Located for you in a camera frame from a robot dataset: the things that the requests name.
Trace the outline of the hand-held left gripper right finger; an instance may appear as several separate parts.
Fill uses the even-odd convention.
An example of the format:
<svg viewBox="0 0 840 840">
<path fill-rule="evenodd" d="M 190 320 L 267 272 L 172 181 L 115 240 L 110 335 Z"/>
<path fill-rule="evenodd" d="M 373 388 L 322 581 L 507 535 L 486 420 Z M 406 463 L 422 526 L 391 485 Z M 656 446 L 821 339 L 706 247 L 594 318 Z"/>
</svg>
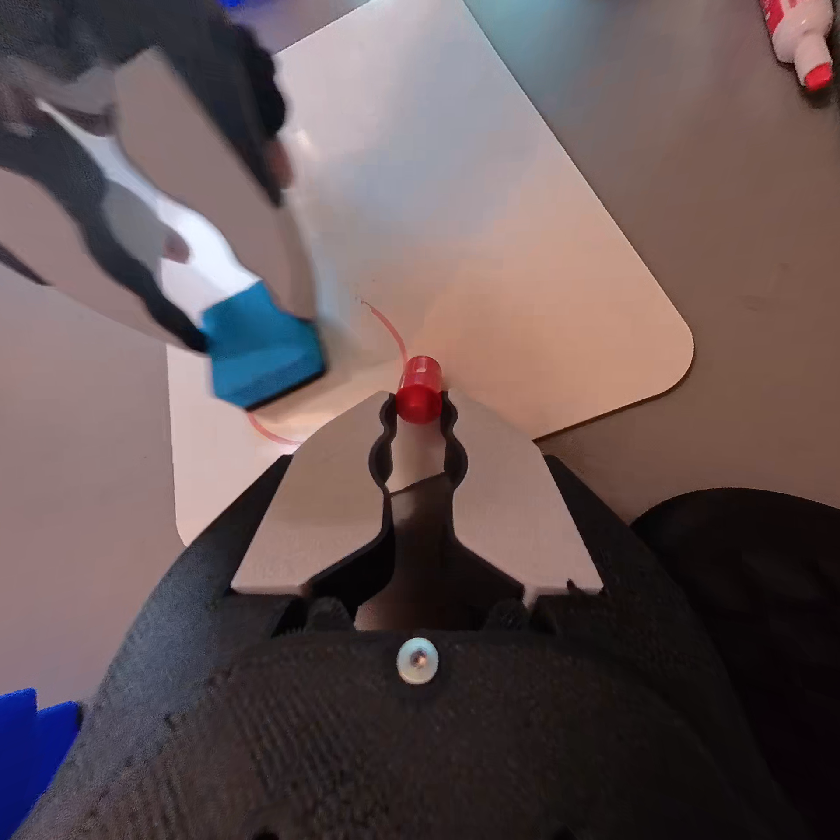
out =
<svg viewBox="0 0 840 840">
<path fill-rule="evenodd" d="M 446 392 L 440 417 L 451 481 L 449 532 L 457 549 L 512 585 L 525 605 L 541 596 L 603 589 L 540 448 L 464 392 Z"/>
</svg>

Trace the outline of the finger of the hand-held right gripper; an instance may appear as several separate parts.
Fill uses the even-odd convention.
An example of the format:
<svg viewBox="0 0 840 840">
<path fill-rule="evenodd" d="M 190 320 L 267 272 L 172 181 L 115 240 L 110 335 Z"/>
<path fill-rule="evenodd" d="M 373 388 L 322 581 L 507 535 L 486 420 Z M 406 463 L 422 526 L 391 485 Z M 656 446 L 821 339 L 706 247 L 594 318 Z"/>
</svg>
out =
<svg viewBox="0 0 840 840">
<path fill-rule="evenodd" d="M 155 273 L 95 214 L 80 224 L 37 181 L 1 174 L 2 248 L 47 287 L 129 329 L 198 354 L 207 338 L 163 292 Z"/>
<path fill-rule="evenodd" d="M 123 152 L 191 250 L 186 266 L 163 269 L 164 291 L 200 319 L 262 284 L 279 310 L 315 320 L 316 283 L 294 213 L 272 205 L 163 55 L 144 51 L 113 85 Z"/>
</svg>

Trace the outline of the red whiteboard marker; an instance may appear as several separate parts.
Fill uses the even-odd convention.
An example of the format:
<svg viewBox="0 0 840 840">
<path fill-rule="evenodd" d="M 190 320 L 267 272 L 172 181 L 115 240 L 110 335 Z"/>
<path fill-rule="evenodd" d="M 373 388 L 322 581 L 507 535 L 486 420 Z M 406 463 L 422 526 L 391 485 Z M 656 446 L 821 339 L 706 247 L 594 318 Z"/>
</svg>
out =
<svg viewBox="0 0 840 840">
<path fill-rule="evenodd" d="M 831 1 L 759 1 L 776 59 L 791 65 L 802 88 L 816 93 L 834 78 L 827 44 L 834 23 Z"/>
</svg>

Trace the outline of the blue whiteboard eraser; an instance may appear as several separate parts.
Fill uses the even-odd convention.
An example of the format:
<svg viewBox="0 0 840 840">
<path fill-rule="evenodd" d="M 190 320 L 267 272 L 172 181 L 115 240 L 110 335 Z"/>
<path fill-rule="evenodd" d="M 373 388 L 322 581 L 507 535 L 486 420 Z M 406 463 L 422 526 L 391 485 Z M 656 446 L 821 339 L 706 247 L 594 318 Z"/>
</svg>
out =
<svg viewBox="0 0 840 840">
<path fill-rule="evenodd" d="M 315 382 L 328 369 L 317 325 L 280 310 L 261 281 L 206 309 L 201 329 L 214 395 L 243 410 Z"/>
</svg>

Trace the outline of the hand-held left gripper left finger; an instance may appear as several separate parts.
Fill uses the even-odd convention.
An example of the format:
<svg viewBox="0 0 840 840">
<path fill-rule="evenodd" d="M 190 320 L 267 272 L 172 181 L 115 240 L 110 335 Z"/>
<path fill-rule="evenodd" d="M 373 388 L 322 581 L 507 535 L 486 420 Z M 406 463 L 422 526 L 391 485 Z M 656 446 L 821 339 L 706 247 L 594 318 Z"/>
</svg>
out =
<svg viewBox="0 0 840 840">
<path fill-rule="evenodd" d="M 234 578 L 242 595 L 313 592 L 360 558 L 391 522 L 396 398 L 376 392 L 300 445 Z"/>
</svg>

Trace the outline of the blue open-front storage bin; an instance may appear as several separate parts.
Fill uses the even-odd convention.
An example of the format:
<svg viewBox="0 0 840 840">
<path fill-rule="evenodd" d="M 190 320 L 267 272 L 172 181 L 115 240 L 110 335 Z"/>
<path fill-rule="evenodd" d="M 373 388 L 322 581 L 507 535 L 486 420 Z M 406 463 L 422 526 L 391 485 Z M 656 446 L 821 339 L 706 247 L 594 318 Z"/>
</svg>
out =
<svg viewBox="0 0 840 840">
<path fill-rule="evenodd" d="M 1 838 L 10 838 L 48 789 L 81 729 L 82 708 L 40 707 L 35 688 L 1 696 Z"/>
</svg>

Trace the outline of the red marker cap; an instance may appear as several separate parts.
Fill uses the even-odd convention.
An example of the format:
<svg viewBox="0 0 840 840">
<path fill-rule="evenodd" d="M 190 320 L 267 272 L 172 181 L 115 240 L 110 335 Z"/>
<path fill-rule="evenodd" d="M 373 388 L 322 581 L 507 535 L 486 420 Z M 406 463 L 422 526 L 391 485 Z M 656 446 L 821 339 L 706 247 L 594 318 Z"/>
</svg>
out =
<svg viewBox="0 0 840 840">
<path fill-rule="evenodd" d="M 398 417 L 417 426 L 438 420 L 444 389 L 443 369 L 433 357 L 422 354 L 408 359 L 395 394 Z"/>
</svg>

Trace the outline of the white whiteboard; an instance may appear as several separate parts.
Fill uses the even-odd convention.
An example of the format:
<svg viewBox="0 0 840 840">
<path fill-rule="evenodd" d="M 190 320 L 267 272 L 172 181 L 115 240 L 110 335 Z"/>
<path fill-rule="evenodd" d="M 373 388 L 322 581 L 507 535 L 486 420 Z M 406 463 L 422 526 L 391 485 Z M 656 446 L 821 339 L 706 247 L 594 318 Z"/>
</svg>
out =
<svg viewBox="0 0 840 840">
<path fill-rule="evenodd" d="M 689 326 L 464 3 L 369 2 L 276 60 L 329 371 L 250 418 L 168 349 L 184 544 L 404 355 L 530 438 L 685 377 Z"/>
</svg>

